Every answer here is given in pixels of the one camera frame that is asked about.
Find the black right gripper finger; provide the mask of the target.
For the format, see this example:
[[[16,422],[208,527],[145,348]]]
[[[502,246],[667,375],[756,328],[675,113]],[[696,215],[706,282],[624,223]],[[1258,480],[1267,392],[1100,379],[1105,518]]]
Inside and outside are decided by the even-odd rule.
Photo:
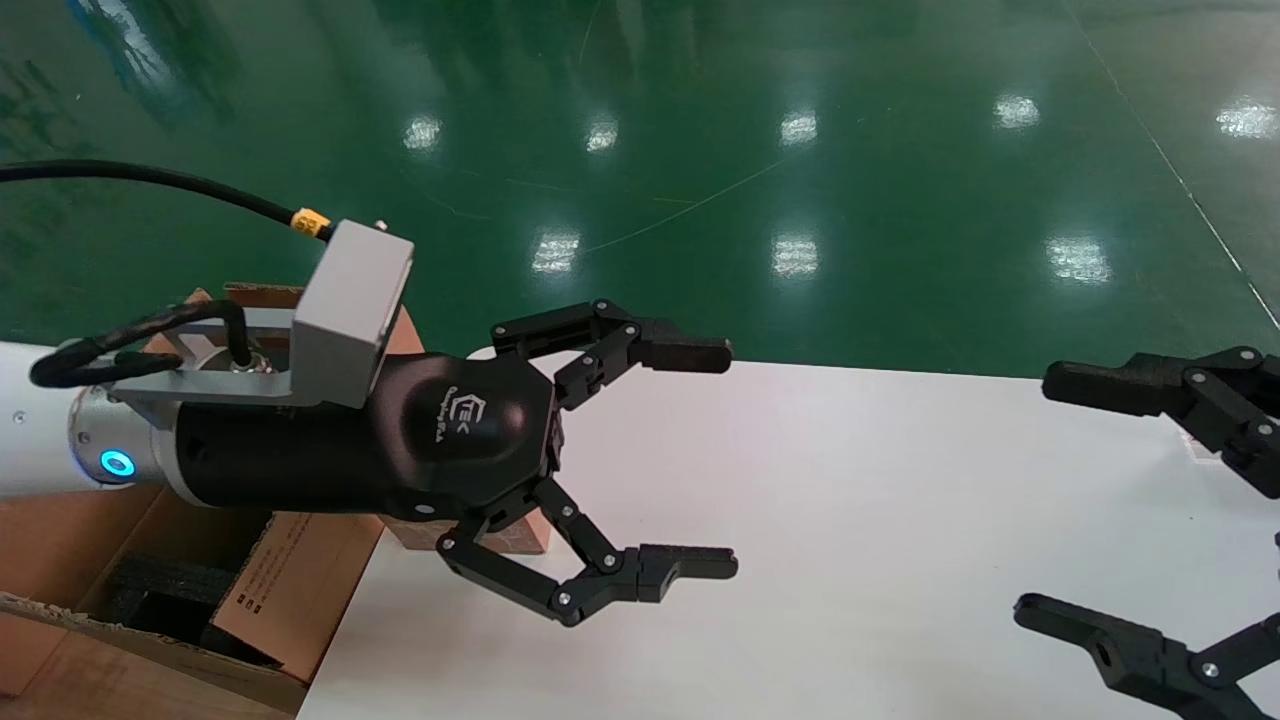
[[[1266,498],[1279,497],[1279,359],[1252,347],[1203,357],[1135,354],[1116,368],[1056,361],[1046,398],[1172,419]]]
[[[1019,597],[1014,621],[1084,650],[1108,689],[1180,719],[1267,717],[1240,682],[1277,661],[1276,614],[1202,650],[1153,628],[1037,593]]]

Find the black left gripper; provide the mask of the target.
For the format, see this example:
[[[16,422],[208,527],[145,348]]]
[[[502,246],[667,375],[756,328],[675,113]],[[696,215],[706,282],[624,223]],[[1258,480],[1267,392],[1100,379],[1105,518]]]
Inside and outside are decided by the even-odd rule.
[[[614,547],[548,478],[562,439],[556,401],[575,410],[636,365],[723,374],[733,361],[727,338],[687,334],[596,299],[500,322],[492,347],[502,356],[396,355],[357,409],[184,404],[179,477],[197,503],[215,509],[462,519],[436,542],[445,565],[563,626],[611,603],[659,603],[677,579],[736,577],[731,548]],[[556,392],[524,360],[567,351],[580,356],[553,375]],[[558,582],[481,544],[493,521],[534,507],[582,562],[575,577]]]

